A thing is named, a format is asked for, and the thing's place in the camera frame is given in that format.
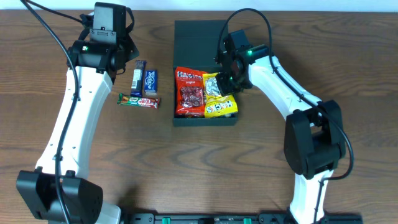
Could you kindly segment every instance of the wooden table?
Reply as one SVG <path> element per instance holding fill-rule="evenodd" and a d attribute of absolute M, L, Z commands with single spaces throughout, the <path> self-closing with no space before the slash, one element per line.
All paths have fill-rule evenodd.
<path fill-rule="evenodd" d="M 73 16 L 88 11 L 66 11 Z M 71 46 L 74 21 L 39 12 Z M 256 88 L 239 95 L 235 127 L 174 128 L 174 21 L 226 19 L 230 12 L 137 11 L 132 38 L 139 59 L 159 71 L 159 110 L 123 107 L 134 62 L 105 101 L 91 149 L 89 181 L 130 210 L 159 213 L 257 213 L 285 210 L 294 173 L 282 150 L 285 122 Z M 398 222 L 398 16 L 378 13 L 269 12 L 274 51 L 304 88 L 336 100 L 353 143 L 352 175 L 329 183 L 325 209 L 358 212 L 366 223 Z M 250 12 L 230 30 L 254 45 L 266 26 Z M 66 59 L 27 11 L 0 11 L 0 223 L 33 223 L 16 190 L 20 170 L 34 170 L 65 90 Z M 342 174 L 348 158 L 340 161 Z"/>

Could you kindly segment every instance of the open box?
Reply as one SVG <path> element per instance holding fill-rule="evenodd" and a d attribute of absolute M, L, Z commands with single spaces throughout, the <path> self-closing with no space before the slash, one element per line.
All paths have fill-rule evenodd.
<path fill-rule="evenodd" d="M 225 21 L 175 21 L 174 32 L 174 126 L 232 126 L 238 120 L 237 113 L 229 118 L 184 118 L 176 115 L 177 86 L 175 69 L 187 67 L 208 73 L 220 72 L 221 66 L 214 61 L 218 36 Z M 228 27 L 222 39 L 228 35 Z"/>

